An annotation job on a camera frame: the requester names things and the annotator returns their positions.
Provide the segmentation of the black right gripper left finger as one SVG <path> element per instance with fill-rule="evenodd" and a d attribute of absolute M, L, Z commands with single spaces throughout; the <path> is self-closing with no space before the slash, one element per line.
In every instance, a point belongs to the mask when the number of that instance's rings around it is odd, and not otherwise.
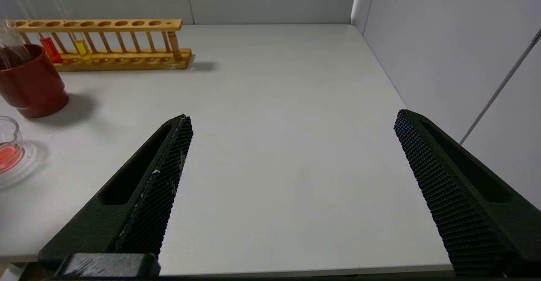
<path fill-rule="evenodd" d="M 57 270 L 75 253 L 158 256 L 194 132 L 179 115 L 162 124 L 40 250 Z"/>

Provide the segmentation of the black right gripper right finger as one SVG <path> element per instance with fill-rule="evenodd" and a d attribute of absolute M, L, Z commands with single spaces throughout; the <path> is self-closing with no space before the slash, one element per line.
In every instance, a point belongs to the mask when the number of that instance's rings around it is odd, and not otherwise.
<path fill-rule="evenodd" d="M 539 209 L 425 116 L 394 131 L 456 275 L 540 275 Z"/>

